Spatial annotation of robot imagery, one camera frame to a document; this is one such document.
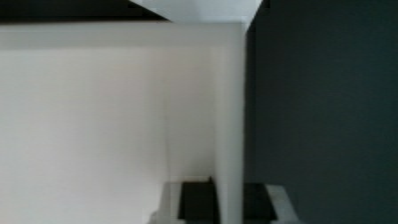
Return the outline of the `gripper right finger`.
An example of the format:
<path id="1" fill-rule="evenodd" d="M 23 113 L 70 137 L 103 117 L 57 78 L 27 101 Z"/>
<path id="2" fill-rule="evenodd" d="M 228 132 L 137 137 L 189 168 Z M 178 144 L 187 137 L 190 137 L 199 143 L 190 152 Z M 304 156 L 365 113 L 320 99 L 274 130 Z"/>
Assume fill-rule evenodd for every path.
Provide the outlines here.
<path id="1" fill-rule="evenodd" d="M 244 224 L 304 224 L 281 185 L 244 185 Z"/>

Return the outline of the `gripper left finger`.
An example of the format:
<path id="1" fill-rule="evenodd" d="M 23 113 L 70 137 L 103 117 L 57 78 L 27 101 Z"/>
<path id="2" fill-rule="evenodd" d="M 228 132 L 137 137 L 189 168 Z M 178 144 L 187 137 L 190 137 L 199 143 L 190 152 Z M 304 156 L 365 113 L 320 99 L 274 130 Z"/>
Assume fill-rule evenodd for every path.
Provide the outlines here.
<path id="1" fill-rule="evenodd" d="M 148 224 L 217 224 L 213 179 L 164 184 L 158 210 Z"/>

